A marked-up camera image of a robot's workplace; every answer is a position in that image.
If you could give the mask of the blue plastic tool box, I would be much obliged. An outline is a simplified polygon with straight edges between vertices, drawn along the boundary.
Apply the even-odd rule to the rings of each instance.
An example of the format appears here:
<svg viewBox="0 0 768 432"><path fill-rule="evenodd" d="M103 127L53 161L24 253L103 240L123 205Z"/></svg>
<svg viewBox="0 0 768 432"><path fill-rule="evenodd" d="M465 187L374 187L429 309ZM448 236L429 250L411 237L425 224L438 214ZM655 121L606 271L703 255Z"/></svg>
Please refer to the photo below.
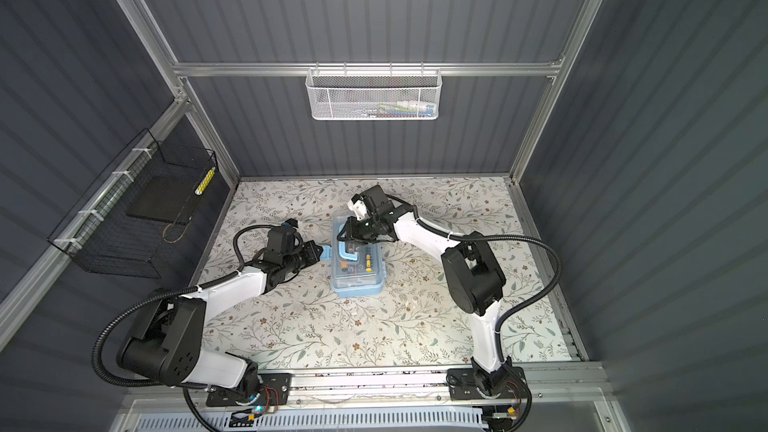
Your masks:
<svg viewBox="0 0 768 432"><path fill-rule="evenodd" d="M339 226L351 212L332 215L331 244L323 245L322 262L330 264L331 289L341 298L376 295L384 287L386 266L379 244L340 243L336 240ZM371 256L372 273L365 271L366 255Z"/></svg>

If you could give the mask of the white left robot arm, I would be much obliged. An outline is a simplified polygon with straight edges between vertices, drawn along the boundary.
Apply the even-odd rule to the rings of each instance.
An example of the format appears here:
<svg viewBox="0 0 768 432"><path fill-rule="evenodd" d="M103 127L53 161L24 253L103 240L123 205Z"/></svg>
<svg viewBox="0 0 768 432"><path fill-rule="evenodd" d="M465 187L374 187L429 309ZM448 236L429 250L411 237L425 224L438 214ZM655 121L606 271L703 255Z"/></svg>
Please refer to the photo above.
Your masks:
<svg viewBox="0 0 768 432"><path fill-rule="evenodd" d="M233 237L234 272L186 291L162 292L133 312L116 364L152 384L212 386L242 396L260 392L256 362L207 349L206 324L219 314L277 286L322 260L324 247L303 239L293 220L253 225Z"/></svg>

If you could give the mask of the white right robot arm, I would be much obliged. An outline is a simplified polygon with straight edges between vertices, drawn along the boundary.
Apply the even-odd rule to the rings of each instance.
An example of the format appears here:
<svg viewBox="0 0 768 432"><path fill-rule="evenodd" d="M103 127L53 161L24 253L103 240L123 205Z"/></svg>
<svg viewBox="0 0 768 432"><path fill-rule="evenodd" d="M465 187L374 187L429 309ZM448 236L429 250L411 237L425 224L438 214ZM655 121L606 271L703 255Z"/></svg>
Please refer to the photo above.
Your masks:
<svg viewBox="0 0 768 432"><path fill-rule="evenodd" d="M401 241L441 263L451 299L469 315L476 387L484 397L498 395L506 383L507 362L496 331L506 278L482 235L462 235L434 224L422 218L416 206L386 194L379 185L353 195L347 206L352 216L338 239L359 244Z"/></svg>

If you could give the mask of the yellow marker in basket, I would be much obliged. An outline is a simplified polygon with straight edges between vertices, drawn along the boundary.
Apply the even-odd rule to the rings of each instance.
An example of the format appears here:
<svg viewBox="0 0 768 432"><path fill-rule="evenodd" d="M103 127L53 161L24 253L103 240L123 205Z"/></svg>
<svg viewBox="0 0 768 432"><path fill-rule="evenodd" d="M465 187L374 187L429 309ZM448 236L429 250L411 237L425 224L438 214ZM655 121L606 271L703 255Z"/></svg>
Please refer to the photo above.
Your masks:
<svg viewBox="0 0 768 432"><path fill-rule="evenodd" d="M202 177L202 179L196 186L194 190L194 193L196 196L201 196L205 192L206 188L214 178L215 174L216 174L216 167L213 166L205 173L205 175Z"/></svg>

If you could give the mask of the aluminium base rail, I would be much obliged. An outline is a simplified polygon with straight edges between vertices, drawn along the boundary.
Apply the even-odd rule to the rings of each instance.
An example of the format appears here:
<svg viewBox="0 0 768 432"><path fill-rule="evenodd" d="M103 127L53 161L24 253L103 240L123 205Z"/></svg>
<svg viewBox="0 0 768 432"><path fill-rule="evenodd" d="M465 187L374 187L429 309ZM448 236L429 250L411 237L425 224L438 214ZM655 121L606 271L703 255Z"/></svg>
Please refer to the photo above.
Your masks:
<svg viewBox="0 0 768 432"><path fill-rule="evenodd" d="M480 394L459 366L295 369L260 406L219 408L193 391L189 410L166 388L130 392L114 431L627 431L598 362L527 363L500 392Z"/></svg>

